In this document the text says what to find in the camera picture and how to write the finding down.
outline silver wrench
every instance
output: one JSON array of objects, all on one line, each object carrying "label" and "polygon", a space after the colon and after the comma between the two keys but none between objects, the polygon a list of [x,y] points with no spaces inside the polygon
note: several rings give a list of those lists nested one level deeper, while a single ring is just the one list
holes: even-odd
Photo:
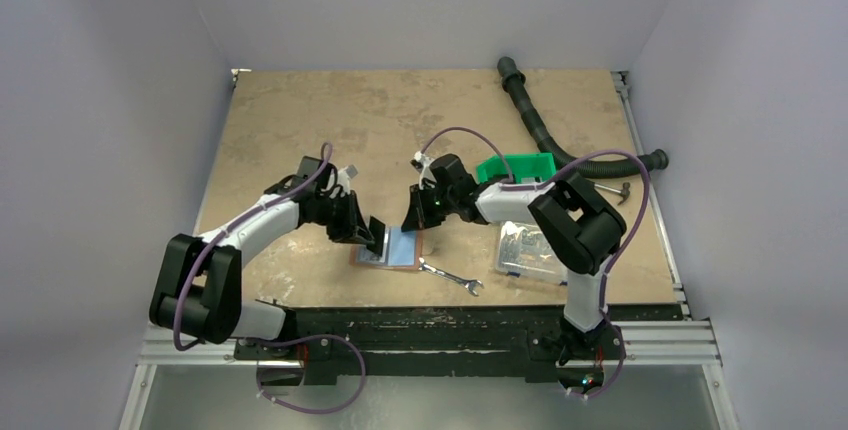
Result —
[{"label": "silver wrench", "polygon": [[438,268],[432,265],[428,265],[427,262],[424,261],[423,257],[419,258],[418,262],[420,263],[418,269],[422,272],[429,272],[433,275],[438,275],[444,279],[450,280],[451,282],[458,283],[465,287],[465,289],[468,290],[468,293],[474,295],[475,297],[480,296],[477,294],[477,291],[474,290],[476,287],[486,288],[483,286],[483,282],[481,282],[480,280],[466,280],[464,278],[457,277],[452,273],[448,273],[444,270],[439,270]]}]

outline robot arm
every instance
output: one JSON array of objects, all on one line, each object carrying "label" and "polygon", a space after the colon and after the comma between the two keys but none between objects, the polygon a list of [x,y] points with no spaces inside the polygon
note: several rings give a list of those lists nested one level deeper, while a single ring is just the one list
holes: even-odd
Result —
[{"label": "robot arm", "polygon": [[[568,269],[565,320],[582,333],[600,326],[599,309],[605,308],[604,269],[627,227],[591,182],[574,172],[548,186],[505,184],[497,179],[478,184],[453,154],[431,159],[417,153],[412,163],[422,178],[409,189],[404,231],[437,226],[452,213],[483,225],[505,221],[538,225]],[[577,210],[582,215],[575,220],[569,212]]]},{"label": "robot arm", "polygon": [[282,194],[308,181],[321,160],[304,157],[296,174],[269,187],[248,210],[197,237],[177,235],[168,242],[153,300],[150,321],[173,328],[180,291],[204,247],[218,239],[201,263],[203,285],[191,283],[183,307],[182,333],[212,343],[233,337],[276,339],[285,323],[283,308],[263,302],[242,302],[241,272],[253,258],[281,236],[305,223],[322,225],[337,243],[366,245],[382,253],[385,226],[371,218],[368,227],[350,180],[352,166],[337,170],[327,164],[303,191],[283,201]]}]

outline beige work surface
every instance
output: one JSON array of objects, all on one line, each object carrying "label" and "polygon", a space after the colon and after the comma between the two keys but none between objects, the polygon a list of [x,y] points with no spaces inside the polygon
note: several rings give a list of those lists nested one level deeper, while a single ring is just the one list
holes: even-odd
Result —
[{"label": "beige work surface", "polygon": [[[527,88],[551,134],[570,153],[633,150],[622,105],[604,70],[528,70]],[[304,155],[318,157],[330,141],[332,162],[354,164],[353,188],[363,214],[400,225],[412,155],[435,132],[462,125],[486,135],[504,153],[534,153],[533,140],[493,70],[252,72],[239,75],[207,188],[199,229],[232,219],[263,190],[293,173]],[[469,172],[492,151],[472,135],[451,132],[428,150],[459,155]],[[636,216],[642,185],[617,207]],[[610,201],[617,196],[609,195]],[[331,243],[324,228],[304,225],[277,240],[244,270],[245,298],[304,306],[441,306],[562,304],[567,288],[494,270],[499,226],[452,216],[424,232],[428,263],[484,282],[480,297],[415,270],[353,267],[350,246]],[[674,302],[671,276],[648,215],[613,270],[610,303]]]}]

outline black hose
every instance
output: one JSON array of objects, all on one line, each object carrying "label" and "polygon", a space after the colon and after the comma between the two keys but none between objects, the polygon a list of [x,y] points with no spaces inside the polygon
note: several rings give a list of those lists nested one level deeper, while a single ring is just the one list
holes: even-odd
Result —
[{"label": "black hose", "polygon": [[[536,111],[533,102],[530,101],[530,95],[524,88],[526,78],[523,73],[518,71],[515,60],[509,57],[502,57],[498,60],[498,73],[501,74],[501,86],[512,98],[512,103],[518,109],[518,114],[521,115],[521,120],[536,142],[539,151],[552,154],[557,168],[562,168],[569,162],[576,160],[577,157],[563,150],[548,133],[545,122],[542,121],[542,117],[539,116],[539,112]],[[648,155],[639,155],[639,160],[645,164],[649,172],[662,170],[668,166],[668,155],[659,149]],[[586,162],[577,167],[577,171],[586,178],[621,178],[639,174],[636,165],[627,159]]]}]

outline gray wall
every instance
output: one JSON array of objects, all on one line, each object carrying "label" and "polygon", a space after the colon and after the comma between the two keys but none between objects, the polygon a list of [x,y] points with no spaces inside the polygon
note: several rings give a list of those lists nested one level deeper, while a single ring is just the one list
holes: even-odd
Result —
[{"label": "gray wall", "polygon": [[745,428],[845,428],[848,0],[672,0],[632,71]]},{"label": "gray wall", "polygon": [[233,67],[628,68],[667,0],[195,0]]},{"label": "gray wall", "polygon": [[228,70],[190,0],[0,0],[0,428],[114,428]]}]

